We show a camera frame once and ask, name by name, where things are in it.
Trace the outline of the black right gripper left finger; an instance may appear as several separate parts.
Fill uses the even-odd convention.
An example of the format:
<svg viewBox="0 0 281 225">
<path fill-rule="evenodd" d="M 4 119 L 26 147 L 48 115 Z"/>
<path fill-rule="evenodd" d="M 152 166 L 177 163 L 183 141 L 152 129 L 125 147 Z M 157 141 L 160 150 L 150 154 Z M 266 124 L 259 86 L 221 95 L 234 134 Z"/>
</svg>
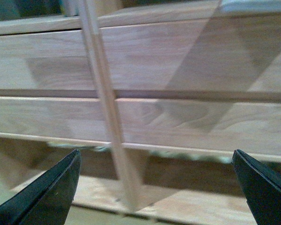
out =
<svg viewBox="0 0 281 225">
<path fill-rule="evenodd" d="M 0 205 L 0 225 L 63 225 L 77 190 L 81 153 L 73 150 Z"/>
</svg>

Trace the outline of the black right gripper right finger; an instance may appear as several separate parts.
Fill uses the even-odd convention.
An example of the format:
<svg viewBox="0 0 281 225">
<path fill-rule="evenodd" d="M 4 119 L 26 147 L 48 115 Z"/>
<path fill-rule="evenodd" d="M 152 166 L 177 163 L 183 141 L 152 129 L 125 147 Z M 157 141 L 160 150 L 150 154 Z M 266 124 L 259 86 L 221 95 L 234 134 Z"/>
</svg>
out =
<svg viewBox="0 0 281 225">
<path fill-rule="evenodd" d="M 281 225 L 281 175 L 242 150 L 232 163 L 256 223 Z"/>
</svg>

